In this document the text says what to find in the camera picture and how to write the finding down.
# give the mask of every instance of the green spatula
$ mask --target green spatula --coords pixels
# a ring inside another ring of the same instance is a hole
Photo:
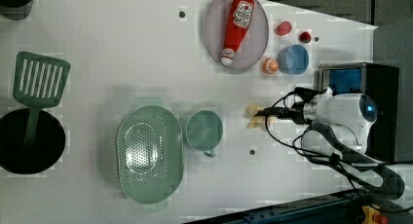
[[[13,96],[30,109],[23,146],[33,144],[40,110],[60,103],[69,71],[65,60],[18,53]]]

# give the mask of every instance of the small bowl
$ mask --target small bowl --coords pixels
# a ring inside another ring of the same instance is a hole
[[[303,46],[289,46],[280,51],[279,64],[282,73],[301,75],[309,66],[309,54]]]

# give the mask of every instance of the table surface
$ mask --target table surface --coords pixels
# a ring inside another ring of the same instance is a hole
[[[295,86],[313,87],[321,63],[371,61],[375,27],[259,0],[270,23],[265,56],[298,43],[303,30],[319,41],[305,45],[304,75],[266,77],[258,68],[264,58],[234,74],[209,56],[203,40],[211,1],[35,0],[29,19],[0,19],[0,115],[21,108],[12,96],[17,52],[72,64],[61,104],[48,110],[63,124],[67,147],[40,174],[0,170],[2,224],[182,223],[350,189],[335,171],[311,165],[261,129],[248,130],[245,108],[270,105]],[[283,20],[293,30],[279,37],[273,30]],[[161,98],[177,118],[215,110],[225,129],[213,159],[184,147],[183,180],[155,205],[126,197],[116,170],[117,129],[147,97]],[[272,125],[286,142],[304,128]]]

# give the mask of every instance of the ketchup bottle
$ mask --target ketchup bottle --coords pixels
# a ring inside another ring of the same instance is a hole
[[[221,57],[221,63],[225,66],[232,64],[234,55],[248,32],[254,6],[254,0],[234,0],[232,3]]]

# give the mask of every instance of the floor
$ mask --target floor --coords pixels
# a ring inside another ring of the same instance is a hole
[[[413,19],[413,0],[271,1],[377,26]]]

